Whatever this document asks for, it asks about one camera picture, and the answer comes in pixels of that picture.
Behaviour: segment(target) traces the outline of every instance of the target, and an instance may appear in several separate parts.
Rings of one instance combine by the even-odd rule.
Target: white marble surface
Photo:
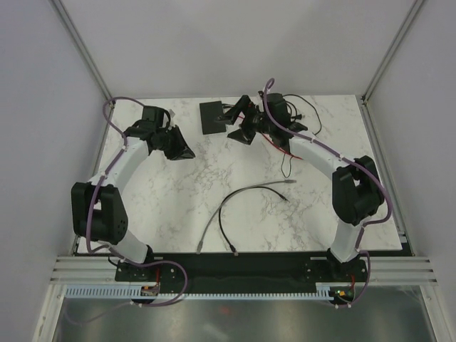
[[[320,113],[323,130],[318,135],[338,151],[373,156],[356,99],[352,95],[306,97]],[[282,154],[261,135],[250,146],[227,138],[227,133],[202,135],[199,104],[211,100],[235,103],[237,98],[185,98],[144,100],[148,105],[172,109],[193,160],[171,162],[153,152],[136,170],[123,193],[129,229],[156,252],[194,252],[204,226],[222,199],[240,187],[282,180]],[[318,121],[310,107],[289,98],[305,115],[312,131]],[[141,117],[142,108],[118,101],[113,122],[122,130]],[[110,128],[101,165],[120,146],[120,136]],[[267,190],[249,190],[233,197],[223,211],[225,232],[240,252],[326,250],[336,233],[331,205],[331,183],[305,160],[293,160],[291,185],[273,185],[289,198],[280,200]],[[288,158],[285,163],[288,170]],[[385,204],[376,217],[385,214]],[[400,249],[393,219],[369,226],[364,249]],[[79,252],[86,251],[81,239]],[[228,251],[215,219],[204,241],[204,252]]]

